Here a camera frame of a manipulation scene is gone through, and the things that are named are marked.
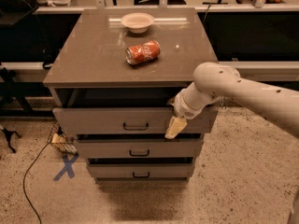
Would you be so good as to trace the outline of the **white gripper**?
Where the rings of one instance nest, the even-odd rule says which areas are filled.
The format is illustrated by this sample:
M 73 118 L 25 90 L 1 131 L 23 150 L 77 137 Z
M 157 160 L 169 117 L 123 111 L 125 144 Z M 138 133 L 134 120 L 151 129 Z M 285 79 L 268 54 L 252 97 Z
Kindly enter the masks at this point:
M 180 132 L 187 126 L 186 119 L 193 119 L 195 117 L 195 111 L 191 109 L 184 101 L 183 94 L 185 90 L 181 90 L 175 97 L 167 101 L 167 105 L 174 107 L 176 116 L 170 119 L 169 126 L 165 133 L 166 139 L 175 138 Z

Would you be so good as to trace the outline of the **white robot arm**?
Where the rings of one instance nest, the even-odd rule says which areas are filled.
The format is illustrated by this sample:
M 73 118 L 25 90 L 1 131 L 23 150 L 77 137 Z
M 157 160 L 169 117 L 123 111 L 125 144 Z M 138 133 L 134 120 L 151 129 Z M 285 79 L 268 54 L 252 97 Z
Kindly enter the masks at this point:
M 185 221 L 197 224 L 298 224 L 299 94 L 251 81 L 236 69 L 203 63 L 170 103 L 167 136 L 219 107 L 187 195 Z

